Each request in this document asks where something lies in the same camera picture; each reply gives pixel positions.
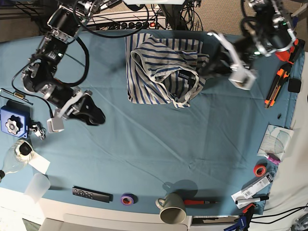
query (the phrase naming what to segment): blue tablecloth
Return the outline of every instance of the blue tablecloth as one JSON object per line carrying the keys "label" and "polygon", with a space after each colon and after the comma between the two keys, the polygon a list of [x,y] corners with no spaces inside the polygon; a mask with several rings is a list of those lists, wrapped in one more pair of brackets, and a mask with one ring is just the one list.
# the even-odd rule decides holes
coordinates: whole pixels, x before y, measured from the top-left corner
{"label": "blue tablecloth", "polygon": [[[157,38],[194,38],[204,42],[203,53],[213,54],[218,42],[203,32],[146,31]],[[109,32],[111,35],[123,32]],[[255,63],[259,77],[251,91],[235,88],[228,77],[206,82],[203,91],[191,101],[191,107],[139,105],[127,99],[125,42],[102,39],[82,33],[90,51],[90,71],[81,85],[93,91],[93,100],[106,115],[106,123],[89,127],[79,121],[65,121],[65,131],[48,134],[45,141],[32,137],[36,151],[51,164],[47,175],[51,189],[45,198],[114,210],[158,213],[155,200],[178,192],[183,198],[220,201],[215,205],[188,207],[188,215],[236,215],[231,195],[254,179],[253,168],[264,158],[257,156],[268,124],[289,127],[296,94],[284,86],[275,106],[264,108],[270,84],[282,64],[275,55]],[[11,79],[35,51],[40,37],[0,44],[0,87],[12,90]],[[75,42],[68,54],[84,62],[82,49]],[[304,56],[294,66],[293,76],[300,78]],[[56,77],[74,82],[83,67],[65,56]],[[22,87],[18,78],[18,87]],[[33,120],[46,127],[48,110],[37,99]],[[6,100],[0,100],[1,106]],[[0,132],[1,155],[16,138]],[[7,175],[1,187],[23,192],[33,175],[32,168]],[[76,185],[114,195],[107,204],[73,196]],[[133,193],[138,202],[120,203],[123,193]],[[262,191],[268,193],[269,187]],[[257,213],[262,213],[264,202]]]}

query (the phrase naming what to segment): white card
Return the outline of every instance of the white card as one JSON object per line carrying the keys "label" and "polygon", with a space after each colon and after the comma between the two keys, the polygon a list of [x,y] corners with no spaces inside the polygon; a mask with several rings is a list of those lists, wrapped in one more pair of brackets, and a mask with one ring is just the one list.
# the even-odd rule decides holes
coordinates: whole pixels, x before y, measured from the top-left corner
{"label": "white card", "polygon": [[42,174],[46,174],[50,161],[46,160],[43,156],[33,151],[32,159],[29,164]]}
{"label": "white card", "polygon": [[[244,197],[244,195],[242,194],[242,191],[238,191],[235,194],[231,195],[232,199],[234,202],[238,201],[238,200],[245,200],[246,198]],[[241,204],[241,205],[236,205],[239,209],[240,208],[244,208],[245,206],[249,205],[250,203],[247,204]]]}

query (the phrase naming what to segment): blue striped shirt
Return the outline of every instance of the blue striped shirt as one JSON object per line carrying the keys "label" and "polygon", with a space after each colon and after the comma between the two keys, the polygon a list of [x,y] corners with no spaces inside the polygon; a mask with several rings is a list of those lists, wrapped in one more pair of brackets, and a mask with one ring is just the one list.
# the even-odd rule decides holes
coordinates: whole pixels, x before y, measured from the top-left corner
{"label": "blue striped shirt", "polygon": [[173,103],[189,107],[203,88],[198,69],[209,56],[195,39],[156,39],[150,34],[126,37],[128,100],[140,104]]}

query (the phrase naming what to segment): remote control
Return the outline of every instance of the remote control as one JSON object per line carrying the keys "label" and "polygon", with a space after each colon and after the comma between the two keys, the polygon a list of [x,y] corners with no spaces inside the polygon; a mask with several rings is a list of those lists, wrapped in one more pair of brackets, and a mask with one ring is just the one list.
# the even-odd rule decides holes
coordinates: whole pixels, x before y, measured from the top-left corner
{"label": "remote control", "polygon": [[85,188],[80,188],[77,186],[74,186],[72,189],[73,195],[75,196],[81,196],[85,197],[91,200],[96,200],[96,201],[102,201],[109,203],[112,201],[112,195],[108,193],[102,193],[99,191],[95,190],[90,190],[90,189],[85,189]]}

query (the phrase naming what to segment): glass bottle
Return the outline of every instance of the glass bottle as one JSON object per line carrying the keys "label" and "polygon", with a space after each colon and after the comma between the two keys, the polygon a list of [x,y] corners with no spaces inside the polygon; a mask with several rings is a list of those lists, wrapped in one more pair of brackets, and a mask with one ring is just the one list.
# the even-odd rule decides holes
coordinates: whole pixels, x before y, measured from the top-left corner
{"label": "glass bottle", "polygon": [[33,156],[32,146],[24,139],[19,139],[6,153],[3,168],[0,170],[0,182],[3,177],[23,169]]}

